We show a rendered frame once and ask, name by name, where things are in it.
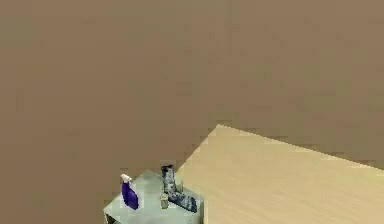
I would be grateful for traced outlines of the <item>purple spray bottle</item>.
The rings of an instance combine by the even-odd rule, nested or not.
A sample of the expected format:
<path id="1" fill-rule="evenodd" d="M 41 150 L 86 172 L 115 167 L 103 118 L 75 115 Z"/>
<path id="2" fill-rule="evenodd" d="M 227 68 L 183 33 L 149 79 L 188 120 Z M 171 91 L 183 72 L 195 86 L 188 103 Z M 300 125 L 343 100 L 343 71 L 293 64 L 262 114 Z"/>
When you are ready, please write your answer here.
<path id="1" fill-rule="evenodd" d="M 124 203 L 133 210 L 139 208 L 138 196 L 135 191 L 131 188 L 132 178 L 127 174 L 121 175 L 122 184 L 121 184 L 121 194 L 123 197 Z"/>

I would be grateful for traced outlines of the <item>pale grey-green side table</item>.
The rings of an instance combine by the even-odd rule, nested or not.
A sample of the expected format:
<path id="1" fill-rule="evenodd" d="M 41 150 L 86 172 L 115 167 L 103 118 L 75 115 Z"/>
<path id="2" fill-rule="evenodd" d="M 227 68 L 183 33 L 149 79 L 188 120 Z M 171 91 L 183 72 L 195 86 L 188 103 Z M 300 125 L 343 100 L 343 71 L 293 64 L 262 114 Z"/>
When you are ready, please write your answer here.
<path id="1" fill-rule="evenodd" d="M 174 203 L 162 209 L 162 177 L 151 171 L 145 171 L 134 179 L 131 188 L 138 195 L 139 208 L 133 210 L 128 207 L 119 194 L 103 209 L 105 224 L 204 224 L 204 197 L 188 188 L 183 192 L 196 199 L 196 213 Z"/>

